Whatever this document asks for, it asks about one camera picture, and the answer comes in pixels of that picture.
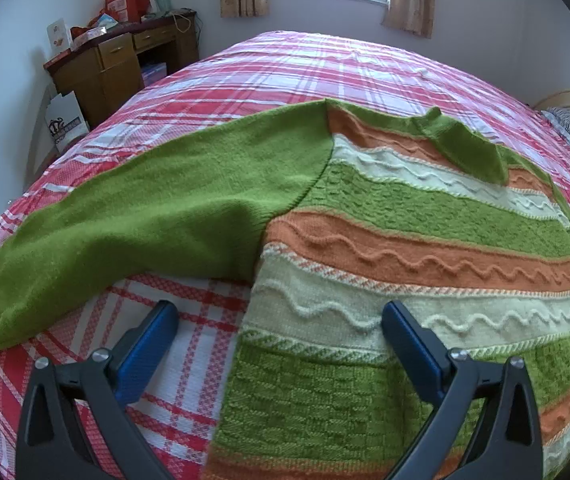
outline blue gripper pad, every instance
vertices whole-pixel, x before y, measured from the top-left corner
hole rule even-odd
[[[443,343],[431,330],[422,328],[400,301],[385,305],[382,328],[420,399],[439,406],[449,371]]]
[[[143,395],[177,330],[176,307],[169,301],[159,301],[140,326],[128,331],[114,347],[113,363],[117,368],[113,391],[123,409]]]

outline plaid bedsheet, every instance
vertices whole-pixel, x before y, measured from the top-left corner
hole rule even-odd
[[[317,34],[270,32],[133,97],[0,216],[0,245],[31,212],[158,144],[268,108],[327,96],[402,116],[439,106],[444,114],[548,171],[570,204],[569,147],[544,118],[500,90],[396,48]],[[286,149],[287,139],[283,143]],[[130,276],[49,330],[0,351],[0,474],[14,478],[20,406],[34,360],[85,359],[95,348],[112,346],[157,300],[167,299],[181,312],[178,337],[129,415],[177,479],[195,480],[216,425],[249,291],[241,283],[152,273]],[[118,477],[91,413],[82,405],[79,409],[101,463]]]

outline red bag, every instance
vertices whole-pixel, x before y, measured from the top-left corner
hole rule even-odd
[[[140,22],[137,0],[105,0],[105,8],[120,23]]]

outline sweater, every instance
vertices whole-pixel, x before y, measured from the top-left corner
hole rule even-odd
[[[437,108],[278,108],[94,178],[0,249],[0,348],[146,270],[254,280],[204,480],[383,478],[431,410],[382,337],[389,300],[448,348],[522,355],[545,473],[570,456],[570,208]]]

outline metal screw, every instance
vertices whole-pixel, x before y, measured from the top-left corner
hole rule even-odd
[[[46,357],[39,357],[38,359],[36,359],[34,366],[38,368],[38,370],[47,368],[49,366],[49,359],[47,359]]]
[[[516,355],[510,359],[510,365],[516,368],[524,368],[525,360],[522,357]]]
[[[460,348],[454,348],[449,355],[454,361],[466,361],[469,357],[469,352]]]
[[[110,357],[110,351],[106,348],[98,348],[92,353],[92,361],[96,361],[97,363],[101,363],[106,361]]]

